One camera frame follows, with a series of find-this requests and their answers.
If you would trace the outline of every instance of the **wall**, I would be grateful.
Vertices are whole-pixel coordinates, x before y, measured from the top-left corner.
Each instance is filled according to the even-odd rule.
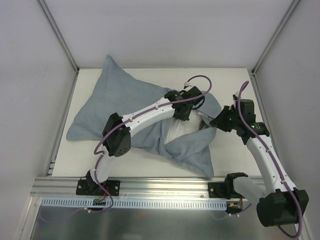
[[[35,0],[0,1],[0,239],[12,239],[74,78]]]
[[[279,158],[309,195],[314,237],[320,235],[319,13],[319,0],[301,1],[257,73]]]
[[[79,67],[253,68],[292,0],[47,0]]]

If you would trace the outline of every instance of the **blue-gray garment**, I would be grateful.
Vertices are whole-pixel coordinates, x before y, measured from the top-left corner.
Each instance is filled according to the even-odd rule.
[[[186,79],[181,79],[181,88],[185,81]],[[170,90],[135,79],[108,55],[93,93],[75,116],[66,139],[101,140],[102,131],[111,114],[118,113],[122,116],[134,113],[155,103]],[[212,94],[207,94],[199,111],[208,116],[201,116],[208,124],[220,113],[221,106]],[[208,145],[214,139],[216,129],[205,127],[164,145],[169,126],[170,120],[164,119],[141,130],[131,139],[132,147],[165,156],[181,167],[213,177],[214,170]]]

